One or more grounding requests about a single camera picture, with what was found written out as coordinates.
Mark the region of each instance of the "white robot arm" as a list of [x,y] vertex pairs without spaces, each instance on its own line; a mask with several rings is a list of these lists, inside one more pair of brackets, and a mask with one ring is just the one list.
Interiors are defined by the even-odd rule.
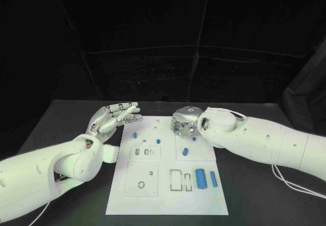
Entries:
[[217,148],[271,165],[291,167],[326,181],[326,137],[302,133],[263,119],[235,117],[229,110],[183,107],[171,119],[174,134],[199,133]]
[[[141,121],[138,103],[102,107],[85,134],[72,141],[0,162],[0,223],[24,215],[89,181],[102,162],[116,161],[118,147],[103,145],[116,126]],[[60,174],[54,180],[53,172]]]

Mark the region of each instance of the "small blue object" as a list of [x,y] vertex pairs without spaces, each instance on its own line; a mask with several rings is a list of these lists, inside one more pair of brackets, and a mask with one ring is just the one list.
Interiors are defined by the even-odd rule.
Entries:
[[216,187],[217,186],[217,183],[216,183],[216,178],[214,178],[213,171],[210,171],[210,177],[212,177],[212,186]]
[[204,177],[203,169],[196,169],[194,173],[196,173],[197,188],[199,189],[207,188],[207,183],[206,183],[206,177]]
[[187,155],[187,148],[184,147],[181,155],[186,156]]

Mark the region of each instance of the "robotic hand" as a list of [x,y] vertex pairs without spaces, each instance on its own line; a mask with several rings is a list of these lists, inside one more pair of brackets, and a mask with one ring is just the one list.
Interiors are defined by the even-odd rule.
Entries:
[[194,128],[212,146],[265,164],[291,167],[326,181],[326,137],[295,131],[263,119],[220,108],[183,107],[173,113],[171,130],[190,136]]
[[[102,107],[85,134],[72,141],[0,162],[0,223],[24,215],[89,181],[102,162],[116,161],[118,147],[103,145],[116,126],[142,120],[138,103]],[[60,174],[54,180],[53,172]]]

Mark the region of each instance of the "black tablecloth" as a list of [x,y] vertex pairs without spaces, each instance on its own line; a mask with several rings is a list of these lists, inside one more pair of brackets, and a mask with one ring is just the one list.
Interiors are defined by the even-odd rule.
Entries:
[[[85,132],[92,114],[109,101],[54,100],[21,146],[20,153],[72,140]],[[246,116],[271,120],[288,127],[289,122],[275,104],[213,104],[139,102],[142,115],[170,116],[180,107],[220,107]],[[106,143],[119,145],[122,127]],[[253,162],[214,148],[227,216],[183,215],[105,215],[115,164],[102,163],[96,177],[69,190],[49,204],[34,226],[320,226],[326,222],[326,200],[291,190],[275,178],[271,166]],[[284,177],[317,192],[326,182],[311,175],[279,167]],[[28,225],[43,207],[2,223],[4,226]]]

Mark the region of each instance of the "dark background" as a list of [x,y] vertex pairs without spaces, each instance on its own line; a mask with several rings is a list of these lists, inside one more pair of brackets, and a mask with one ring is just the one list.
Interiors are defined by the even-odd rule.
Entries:
[[[317,0],[1,1],[1,157],[54,99],[284,108],[282,91],[320,49],[324,11]],[[310,128],[289,117],[320,135],[324,87],[321,79],[304,93]]]

